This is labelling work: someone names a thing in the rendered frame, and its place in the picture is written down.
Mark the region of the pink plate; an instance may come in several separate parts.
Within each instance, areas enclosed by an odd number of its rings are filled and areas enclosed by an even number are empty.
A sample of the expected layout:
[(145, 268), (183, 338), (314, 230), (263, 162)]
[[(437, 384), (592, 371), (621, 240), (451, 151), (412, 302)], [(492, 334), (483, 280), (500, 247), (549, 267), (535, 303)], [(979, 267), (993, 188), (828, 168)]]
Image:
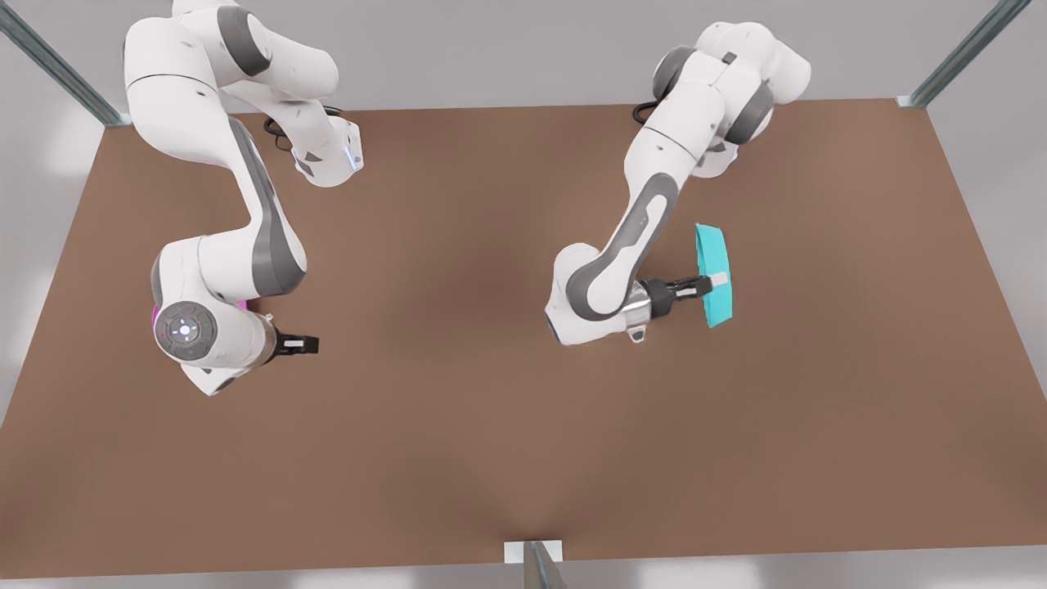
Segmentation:
[(200, 333), (217, 329), (213, 309), (190, 299), (155, 307), (152, 321), (153, 327), (168, 339), (198, 339)]

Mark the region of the silver frame post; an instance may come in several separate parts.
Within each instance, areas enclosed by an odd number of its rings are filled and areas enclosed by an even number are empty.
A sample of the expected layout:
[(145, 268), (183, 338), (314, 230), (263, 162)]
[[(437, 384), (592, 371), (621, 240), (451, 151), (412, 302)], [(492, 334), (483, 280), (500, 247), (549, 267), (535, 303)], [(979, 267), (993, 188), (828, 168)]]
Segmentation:
[(992, 41), (1006, 29), (1021, 12), (1032, 4), (1033, 0), (998, 0), (982, 19), (966, 33), (964, 40), (950, 50), (942, 61), (908, 94), (895, 97), (895, 104), (901, 109), (925, 109), (946, 89), (966, 67), (979, 56)]
[(521, 589), (569, 589), (559, 571), (564, 562), (564, 544), (561, 540), (506, 542), (504, 562), (524, 566)]
[(131, 116), (118, 112), (109, 101), (101, 96), (81, 74), (64, 59), (55, 48), (34, 30), (22, 16), (16, 14), (12, 5), (0, 0), (0, 33), (4, 33), (12, 44), (34, 61), (50, 80), (55, 81), (69, 96), (73, 97), (83, 108), (107, 128), (122, 128), (131, 126)]

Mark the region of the blue plate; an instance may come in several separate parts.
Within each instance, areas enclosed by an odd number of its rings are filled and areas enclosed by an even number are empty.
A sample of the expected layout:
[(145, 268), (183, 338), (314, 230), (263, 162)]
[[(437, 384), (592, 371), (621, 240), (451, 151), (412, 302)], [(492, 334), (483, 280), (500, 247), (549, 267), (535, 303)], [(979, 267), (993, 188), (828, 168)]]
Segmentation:
[(720, 228), (695, 224), (697, 266), (712, 289), (703, 296), (704, 316), (710, 329), (733, 317), (733, 286), (730, 260)]

